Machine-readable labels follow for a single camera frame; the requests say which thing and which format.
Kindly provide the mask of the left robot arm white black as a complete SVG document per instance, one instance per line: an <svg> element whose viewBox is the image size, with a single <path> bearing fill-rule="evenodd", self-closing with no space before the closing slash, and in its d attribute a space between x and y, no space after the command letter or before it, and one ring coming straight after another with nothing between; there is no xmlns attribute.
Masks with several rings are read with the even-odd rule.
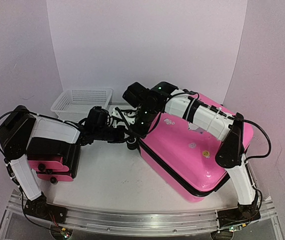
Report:
<svg viewBox="0 0 285 240"><path fill-rule="evenodd" d="M50 214L42 200L36 177L71 182L77 176L81 148L94 141L124 143L128 130L118 125L106 109L93 107L78 122L61 120L29 111L19 105L0 117L0 152L11 179L28 200L29 208L40 219Z"/></svg>

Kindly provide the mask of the white plastic mesh basket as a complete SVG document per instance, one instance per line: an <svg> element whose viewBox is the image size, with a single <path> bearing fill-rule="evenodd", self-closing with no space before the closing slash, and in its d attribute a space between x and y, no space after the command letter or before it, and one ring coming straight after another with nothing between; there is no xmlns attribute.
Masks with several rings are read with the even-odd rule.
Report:
<svg viewBox="0 0 285 240"><path fill-rule="evenodd" d="M50 110L60 120L79 122L93 107L106 109L112 95L111 88L67 89L58 96Z"/></svg>

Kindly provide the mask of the pink and black folded case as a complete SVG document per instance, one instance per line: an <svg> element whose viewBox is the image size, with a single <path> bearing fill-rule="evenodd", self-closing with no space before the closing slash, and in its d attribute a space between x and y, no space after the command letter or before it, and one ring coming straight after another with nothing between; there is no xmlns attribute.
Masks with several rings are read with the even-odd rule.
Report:
<svg viewBox="0 0 285 240"><path fill-rule="evenodd" d="M74 143L42 137L33 137L27 148L29 167L39 179L72 182L77 176L81 147Z"/></svg>

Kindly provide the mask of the curved aluminium rail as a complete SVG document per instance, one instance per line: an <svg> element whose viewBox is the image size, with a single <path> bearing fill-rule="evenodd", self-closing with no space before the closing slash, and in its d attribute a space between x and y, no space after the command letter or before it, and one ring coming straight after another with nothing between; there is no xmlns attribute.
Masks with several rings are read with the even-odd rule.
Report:
<svg viewBox="0 0 285 240"><path fill-rule="evenodd" d="M170 211L146 212L133 210L106 210L75 207L57 202L53 189L46 191L49 202L65 207L62 226L91 233L132 237L191 236L229 229L218 219L220 212L236 206L236 192L230 187L210 194L203 201L191 203L188 211L178 211L174 204Z"/></svg>

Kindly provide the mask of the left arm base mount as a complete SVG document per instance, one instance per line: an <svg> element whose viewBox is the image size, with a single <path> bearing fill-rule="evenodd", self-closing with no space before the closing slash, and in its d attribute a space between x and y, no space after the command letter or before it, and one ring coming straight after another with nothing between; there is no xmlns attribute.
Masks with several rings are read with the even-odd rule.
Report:
<svg viewBox="0 0 285 240"><path fill-rule="evenodd" d="M28 216L52 221L56 224L63 224L67 216L66 207L47 203L47 198L43 193L34 200L28 199L23 207L23 212Z"/></svg>

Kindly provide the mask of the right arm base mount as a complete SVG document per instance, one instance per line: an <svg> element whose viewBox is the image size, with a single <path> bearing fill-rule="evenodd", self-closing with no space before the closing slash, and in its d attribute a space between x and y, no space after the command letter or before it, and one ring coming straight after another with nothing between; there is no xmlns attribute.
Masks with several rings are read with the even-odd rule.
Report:
<svg viewBox="0 0 285 240"><path fill-rule="evenodd" d="M247 225L261 218L261 204L256 197L250 205L238 204L236 208L219 210L217 212L218 230L235 228L243 224Z"/></svg>

